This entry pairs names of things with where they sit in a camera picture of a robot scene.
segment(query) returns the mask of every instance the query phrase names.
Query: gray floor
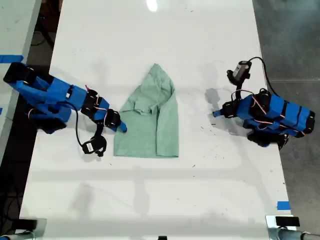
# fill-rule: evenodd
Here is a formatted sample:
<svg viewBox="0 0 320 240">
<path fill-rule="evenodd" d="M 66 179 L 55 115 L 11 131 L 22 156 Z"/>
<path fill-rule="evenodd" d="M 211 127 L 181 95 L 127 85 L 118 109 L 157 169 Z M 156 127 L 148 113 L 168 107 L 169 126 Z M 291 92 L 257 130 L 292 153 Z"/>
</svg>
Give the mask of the gray floor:
<svg viewBox="0 0 320 240">
<path fill-rule="evenodd" d="M 253 0 L 262 57 L 273 88 L 288 101 L 320 114 L 320 0 Z M 34 43 L 41 41 L 34 36 Z M 29 64 L 50 65 L 44 42 Z M 291 138 L 280 151 L 292 212 L 301 230 L 320 234 L 320 129 Z"/>
</svg>

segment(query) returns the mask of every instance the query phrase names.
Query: black cable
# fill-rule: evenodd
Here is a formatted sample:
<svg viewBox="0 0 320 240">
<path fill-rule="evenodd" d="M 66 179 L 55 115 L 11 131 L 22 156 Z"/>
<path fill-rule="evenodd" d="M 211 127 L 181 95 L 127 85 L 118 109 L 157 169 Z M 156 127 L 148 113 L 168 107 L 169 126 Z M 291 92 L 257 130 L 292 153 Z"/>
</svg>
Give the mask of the black cable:
<svg viewBox="0 0 320 240">
<path fill-rule="evenodd" d="M 41 32 L 37 32 L 37 31 L 35 31 L 34 33 L 33 33 L 33 35 L 34 34 L 41 34 Z M 44 42 L 45 42 L 45 38 L 43 37 L 43 39 L 42 39 L 42 41 L 41 42 L 39 42 L 39 43 L 35 43 L 35 44 L 32 44 L 31 43 L 31 45 L 30 46 L 39 46 L 39 45 L 41 45 L 41 44 L 43 44 Z"/>
<path fill-rule="evenodd" d="M 79 119 L 79 115 L 78 115 L 78 110 L 77 110 L 76 106 L 73 105 L 72 103 L 68 102 L 68 101 L 58 101 L 57 104 L 68 104 L 74 109 L 75 115 L 76 115 L 76 119 L 75 119 L 75 136 L 76 136 L 76 139 L 77 139 L 79 145 L 82 147 L 82 144 L 80 142 L 79 135 L 78 135 L 78 119 Z"/>
<path fill-rule="evenodd" d="M 267 74 L 267 68 L 266 68 L 266 63 L 265 63 L 265 61 L 264 61 L 261 57 L 255 56 L 255 57 L 250 58 L 250 59 L 248 60 L 248 62 L 251 62 L 251 61 L 254 60 L 254 59 L 259 59 L 259 60 L 262 62 L 263 72 L 264 72 L 264 75 L 265 75 L 265 79 L 266 79 L 266 81 L 267 81 L 270 89 L 272 90 L 272 92 L 279 97 L 279 95 L 276 93 L 276 91 L 275 91 L 274 88 L 271 86 L 271 83 L 270 83 L 270 81 L 269 81 L 269 77 L 268 77 L 268 74 Z"/>
<path fill-rule="evenodd" d="M 35 47 L 35 46 L 39 46 L 41 44 L 43 44 L 45 42 L 45 39 L 43 39 L 41 42 L 39 43 L 36 43 L 36 44 L 31 44 L 32 47 Z"/>
</svg>

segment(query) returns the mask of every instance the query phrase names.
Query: wire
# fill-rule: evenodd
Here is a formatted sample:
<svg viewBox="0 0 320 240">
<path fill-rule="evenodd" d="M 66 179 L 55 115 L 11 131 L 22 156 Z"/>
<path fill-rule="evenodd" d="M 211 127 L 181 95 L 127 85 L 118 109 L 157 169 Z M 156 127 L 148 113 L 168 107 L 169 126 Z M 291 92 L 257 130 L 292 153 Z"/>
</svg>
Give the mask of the wire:
<svg viewBox="0 0 320 240">
<path fill-rule="evenodd" d="M 259 106 L 259 108 L 261 109 L 261 111 L 266 115 L 267 114 L 267 112 L 264 110 L 264 108 L 260 105 L 260 103 L 258 102 L 258 100 L 253 96 L 253 95 L 255 95 L 252 91 L 248 91 L 248 90 L 244 90 L 244 89 L 238 89 L 238 90 L 235 90 L 233 93 L 231 93 L 231 101 L 233 101 L 234 99 L 233 99 L 233 94 L 235 93 L 235 92 L 237 92 L 237 91 L 240 91 L 240 92 L 247 92 L 247 93 L 251 93 L 252 94 L 252 98 L 253 98 L 253 100 L 254 100 L 254 104 L 251 106 L 251 108 L 255 105 L 255 104 L 257 104 L 258 106 Z"/>
<path fill-rule="evenodd" d="M 272 92 L 279 97 L 279 95 L 276 93 L 276 91 L 274 90 L 274 88 L 272 87 L 272 85 L 271 85 L 271 83 L 270 83 L 270 81 L 269 81 L 269 77 L 268 77 L 268 74 L 267 74 L 267 68 L 266 68 L 266 63 L 265 63 L 265 61 L 264 61 L 261 57 L 255 56 L 255 57 L 250 58 L 250 59 L 248 60 L 248 62 L 251 62 L 251 61 L 254 60 L 254 59 L 259 59 L 259 60 L 262 62 L 263 72 L 264 72 L 265 79 L 266 79 L 266 81 L 267 81 L 270 89 L 272 90 Z"/>
<path fill-rule="evenodd" d="M 76 106 L 73 105 L 72 103 L 68 102 L 68 101 L 59 101 L 59 102 L 57 102 L 57 104 L 68 104 L 69 106 L 71 106 L 74 109 L 75 116 L 76 116 L 76 119 L 75 119 L 75 136 L 76 136 L 76 140 L 78 141 L 79 145 L 82 147 L 82 144 L 80 142 L 79 135 L 78 135 L 79 114 L 78 114 L 78 110 L 77 110 Z"/>
<path fill-rule="evenodd" d="M 108 110 L 105 109 L 105 108 L 100 108 L 100 107 L 96 107 L 96 106 L 94 106 L 94 108 L 95 108 L 95 109 L 99 109 L 99 110 L 103 110 L 103 111 L 108 111 Z"/>
<path fill-rule="evenodd" d="M 35 31 L 33 34 L 41 34 L 41 32 L 39 32 L 39 31 Z M 35 43 L 35 44 L 30 44 L 30 46 L 39 46 L 39 45 L 41 45 L 41 44 L 43 44 L 44 42 L 45 42 L 45 37 L 43 37 L 43 40 L 42 41 L 40 41 L 39 43 Z"/>
<path fill-rule="evenodd" d="M 30 113 L 31 113 L 32 110 L 34 110 L 34 108 L 31 108 L 31 109 L 29 110 L 29 112 L 28 112 L 28 119 L 30 119 Z"/>
<path fill-rule="evenodd" d="M 269 122 L 269 121 L 259 121 L 259 120 L 256 120 L 256 119 L 253 119 L 253 120 L 255 120 L 257 123 L 261 123 L 261 124 L 274 124 L 273 122 Z M 280 127 L 288 128 L 287 126 L 282 125 L 282 124 L 280 124 Z"/>
<path fill-rule="evenodd" d="M 33 231 L 25 230 L 22 234 L 32 234 L 32 240 L 36 240 L 36 234 Z"/>
<path fill-rule="evenodd" d="M 100 107 L 96 107 L 96 106 L 94 106 L 94 108 L 99 109 L 99 110 L 106 111 L 106 113 L 105 113 L 105 115 L 104 115 L 104 118 L 103 118 L 103 125 L 105 125 L 106 117 L 107 117 L 107 114 L 108 114 L 108 110 L 105 109 L 105 108 L 100 108 Z"/>
</svg>

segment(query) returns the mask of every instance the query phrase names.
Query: white wire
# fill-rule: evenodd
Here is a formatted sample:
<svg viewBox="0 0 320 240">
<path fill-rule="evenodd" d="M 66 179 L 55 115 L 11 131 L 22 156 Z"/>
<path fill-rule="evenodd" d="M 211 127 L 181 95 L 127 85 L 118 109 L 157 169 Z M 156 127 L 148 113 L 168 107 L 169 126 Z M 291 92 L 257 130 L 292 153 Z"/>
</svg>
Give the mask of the white wire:
<svg viewBox="0 0 320 240">
<path fill-rule="evenodd" d="M 261 111 L 266 115 L 267 114 L 267 112 L 263 109 L 263 107 L 260 105 L 260 103 L 257 101 L 257 99 L 253 96 L 254 95 L 254 93 L 252 92 L 252 91 L 248 91 L 248 90 L 244 90 L 244 89 L 238 89 L 238 90 L 235 90 L 232 94 L 231 94 L 231 100 L 233 101 L 233 94 L 234 93 L 236 93 L 237 91 L 240 91 L 240 92 L 247 92 L 247 93 L 251 93 L 252 94 L 252 99 L 254 100 L 254 104 L 251 106 L 251 108 L 252 107 L 254 107 L 256 104 L 259 106 L 259 108 L 261 109 Z M 256 122 L 258 122 L 258 123 L 262 123 L 262 124 L 273 124 L 272 122 L 262 122 L 262 121 L 258 121 L 258 120 L 255 120 Z"/>
<path fill-rule="evenodd" d="M 107 109 L 101 108 L 101 107 L 96 107 L 96 106 L 94 106 L 94 108 L 95 108 L 95 109 L 99 109 L 99 110 L 103 110 L 103 111 L 108 111 Z"/>
<path fill-rule="evenodd" d="M 260 103 L 257 101 L 257 99 L 254 97 L 254 93 L 252 91 L 248 91 L 248 90 L 244 90 L 244 89 L 238 89 L 238 90 L 235 90 L 232 94 L 231 94 L 231 100 L 233 101 L 233 94 L 236 93 L 236 92 L 247 92 L 247 93 L 251 93 L 252 94 L 252 99 L 254 100 L 254 104 L 251 106 L 253 107 L 255 104 L 257 104 L 259 106 L 259 108 L 261 109 L 261 111 L 266 115 L 267 112 L 264 110 L 264 108 L 260 105 Z"/>
<path fill-rule="evenodd" d="M 34 110 L 34 108 L 31 108 L 31 109 L 29 110 L 29 112 L 28 112 L 28 119 L 30 119 L 30 113 L 31 113 L 32 110 Z"/>
</svg>

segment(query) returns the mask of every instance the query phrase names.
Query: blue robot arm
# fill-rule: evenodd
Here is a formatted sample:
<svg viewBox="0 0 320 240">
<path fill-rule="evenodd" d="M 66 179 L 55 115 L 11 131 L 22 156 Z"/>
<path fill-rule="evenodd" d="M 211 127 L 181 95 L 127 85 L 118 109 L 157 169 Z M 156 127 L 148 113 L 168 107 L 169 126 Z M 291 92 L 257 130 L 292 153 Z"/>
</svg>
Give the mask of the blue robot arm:
<svg viewBox="0 0 320 240">
<path fill-rule="evenodd" d="M 8 63 L 18 56 L 0 56 L 0 63 Z M 103 128 L 113 131 L 127 131 L 117 111 L 109 108 L 109 103 L 92 89 L 82 89 L 68 84 L 49 74 L 35 71 L 21 62 L 12 62 L 3 80 L 17 90 L 29 104 L 28 118 L 37 128 L 52 134 L 66 127 L 71 109 L 76 112 L 76 137 L 85 154 L 96 153 L 103 156 L 107 141 L 102 136 Z M 94 136 L 81 143 L 78 136 L 78 111 L 88 116 L 96 125 Z"/>
<path fill-rule="evenodd" d="M 250 141 L 262 147 L 270 143 L 277 143 L 281 149 L 287 143 L 289 136 L 301 138 L 313 131 L 315 113 L 303 106 L 284 100 L 275 93 L 271 85 L 270 88 L 274 94 L 264 88 L 258 94 L 242 90 L 243 82 L 250 78 L 249 71 L 253 59 L 262 61 L 264 74 L 270 85 L 266 65 L 262 58 L 253 57 L 248 61 L 240 61 L 235 71 L 227 71 L 229 81 L 236 85 L 235 99 L 233 99 L 233 93 L 231 101 L 223 104 L 222 109 L 214 111 L 213 116 L 239 117 L 244 120 L 244 128 L 253 130 L 247 136 Z M 241 91 L 251 94 L 242 99 Z"/>
</svg>

